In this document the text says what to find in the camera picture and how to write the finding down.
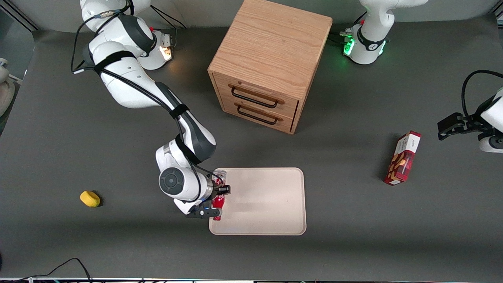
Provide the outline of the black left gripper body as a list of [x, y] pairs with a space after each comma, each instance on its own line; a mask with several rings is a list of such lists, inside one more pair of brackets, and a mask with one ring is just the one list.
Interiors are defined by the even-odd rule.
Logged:
[[496, 133], [496, 96], [483, 102], [477, 110], [469, 115], [466, 122], [467, 132]]

